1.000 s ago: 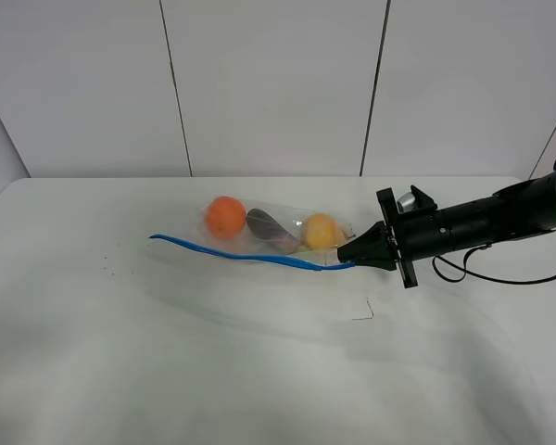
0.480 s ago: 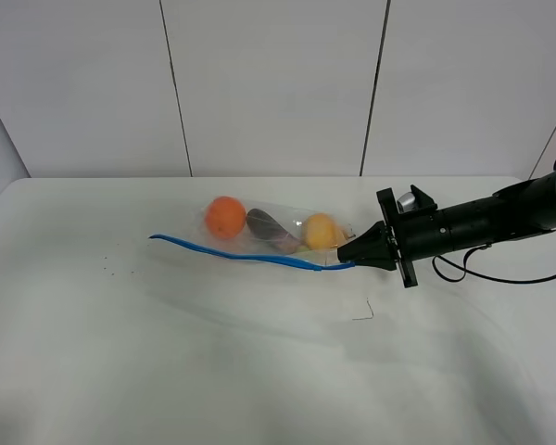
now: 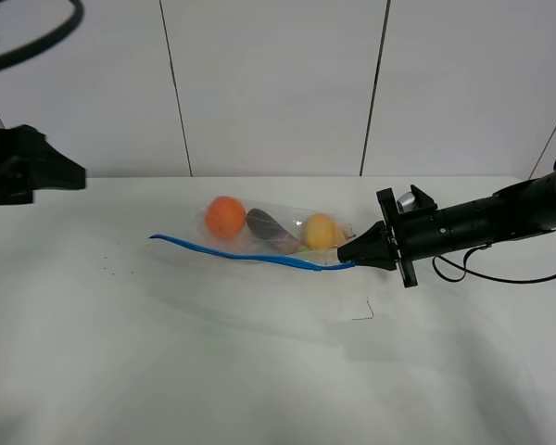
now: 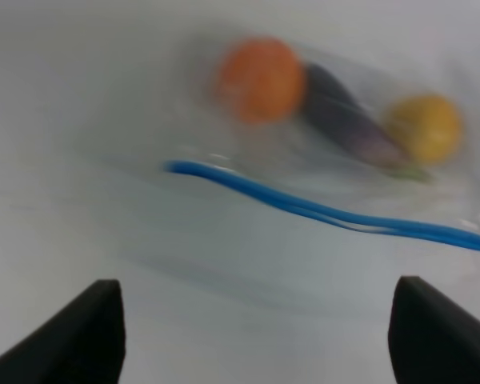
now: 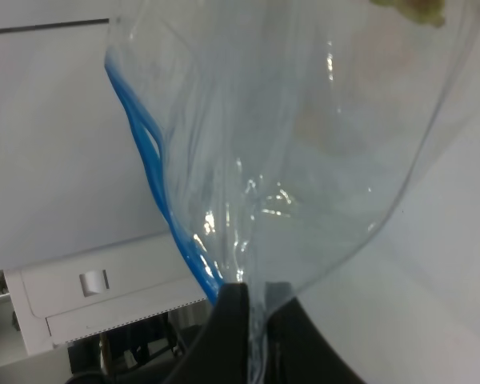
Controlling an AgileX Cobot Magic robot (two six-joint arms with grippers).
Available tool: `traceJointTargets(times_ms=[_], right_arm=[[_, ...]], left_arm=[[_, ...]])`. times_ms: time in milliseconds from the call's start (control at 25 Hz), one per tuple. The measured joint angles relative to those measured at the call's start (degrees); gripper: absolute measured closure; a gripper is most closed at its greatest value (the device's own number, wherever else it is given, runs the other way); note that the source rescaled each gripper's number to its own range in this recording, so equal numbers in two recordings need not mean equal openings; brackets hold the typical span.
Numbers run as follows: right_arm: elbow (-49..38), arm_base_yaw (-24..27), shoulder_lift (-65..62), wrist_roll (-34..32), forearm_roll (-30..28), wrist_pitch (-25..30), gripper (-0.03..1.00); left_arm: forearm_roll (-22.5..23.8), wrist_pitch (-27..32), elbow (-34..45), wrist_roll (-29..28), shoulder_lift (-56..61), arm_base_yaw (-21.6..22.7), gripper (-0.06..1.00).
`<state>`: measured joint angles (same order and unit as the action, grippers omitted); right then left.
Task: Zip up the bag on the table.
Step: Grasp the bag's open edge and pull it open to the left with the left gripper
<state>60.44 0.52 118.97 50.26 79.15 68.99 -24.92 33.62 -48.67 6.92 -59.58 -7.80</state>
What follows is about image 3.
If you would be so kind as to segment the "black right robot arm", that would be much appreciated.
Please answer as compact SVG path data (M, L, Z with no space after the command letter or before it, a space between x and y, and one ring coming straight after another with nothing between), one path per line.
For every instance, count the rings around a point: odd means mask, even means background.
M505 187L490 197L441 209L417 186L402 197L376 195L383 220L338 248L343 263L399 270L405 287L417 286L413 263L464 250L545 235L556 229L556 163L552 173Z

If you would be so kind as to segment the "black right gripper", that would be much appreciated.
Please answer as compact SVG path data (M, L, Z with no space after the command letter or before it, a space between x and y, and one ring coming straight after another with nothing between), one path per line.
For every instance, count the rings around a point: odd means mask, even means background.
M418 285L413 263L442 252L445 234L440 233L440 215L435 201L423 190L411 185L416 209L400 213L393 190L376 193L384 220L376 222L365 233L337 249L340 260L354 260L356 266L395 271L395 260L389 259L389 245L395 253L403 285Z

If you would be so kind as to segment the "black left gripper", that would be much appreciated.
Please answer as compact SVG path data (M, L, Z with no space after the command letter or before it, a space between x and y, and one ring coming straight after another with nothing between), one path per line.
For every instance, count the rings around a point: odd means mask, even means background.
M0 206L32 204L34 190L83 190L86 169L29 125L0 128Z

